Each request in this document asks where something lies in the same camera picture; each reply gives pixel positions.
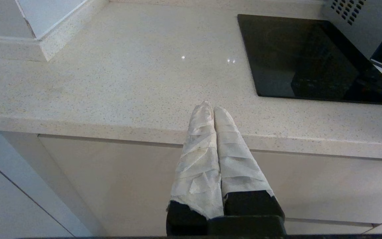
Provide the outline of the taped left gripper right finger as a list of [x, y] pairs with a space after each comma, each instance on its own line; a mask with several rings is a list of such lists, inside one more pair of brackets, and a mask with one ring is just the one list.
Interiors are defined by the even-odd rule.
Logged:
[[226, 109], [214, 108], [214, 126], [225, 214], [284, 218], [273, 189]]

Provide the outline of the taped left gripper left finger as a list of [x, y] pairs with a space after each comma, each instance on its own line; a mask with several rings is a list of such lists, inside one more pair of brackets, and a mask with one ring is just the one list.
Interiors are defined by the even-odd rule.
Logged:
[[166, 216], [168, 236], [207, 235], [208, 222], [224, 216], [214, 112], [197, 105], [176, 166]]

